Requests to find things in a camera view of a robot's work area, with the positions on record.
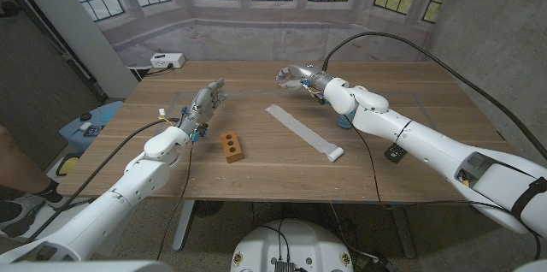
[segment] yellow object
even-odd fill
[[[78,162],[77,157],[71,157],[67,161],[64,162],[63,165],[61,165],[61,168],[59,169],[59,175],[65,175],[70,172],[70,169],[76,165],[76,162]]]

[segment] table leg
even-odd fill
[[[397,227],[397,233],[399,235],[399,240],[401,241],[401,246],[403,247],[404,256],[409,259],[416,258],[416,247],[412,240],[412,235],[410,234],[409,220],[407,219],[403,207],[400,205],[392,206],[391,215],[393,216],[395,226]]]
[[[188,229],[190,229],[191,213],[194,210],[195,203],[195,200],[185,200],[182,203],[179,225],[177,225],[177,232],[174,234],[173,240],[173,249],[176,251],[182,250],[185,245],[186,234],[188,234]]]

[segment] black device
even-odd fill
[[[84,137],[97,136],[104,126],[90,126],[85,130]]]
[[[384,156],[387,157],[388,160],[397,164],[401,161],[405,154],[407,154],[406,150],[397,144],[393,144],[385,151]]]
[[[80,121],[88,121],[93,117],[93,115],[90,112],[84,113],[79,116]]]

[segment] white strip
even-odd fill
[[[279,122],[283,123],[289,130],[300,136],[303,140],[308,142],[308,144],[312,145],[318,152],[326,154],[329,161],[334,162],[344,154],[342,148],[327,142],[276,104],[272,104],[266,111],[279,120]]]

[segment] concrete wall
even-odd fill
[[[547,0],[444,0],[429,49],[547,145]],[[547,164],[502,112],[466,89],[515,152]]]

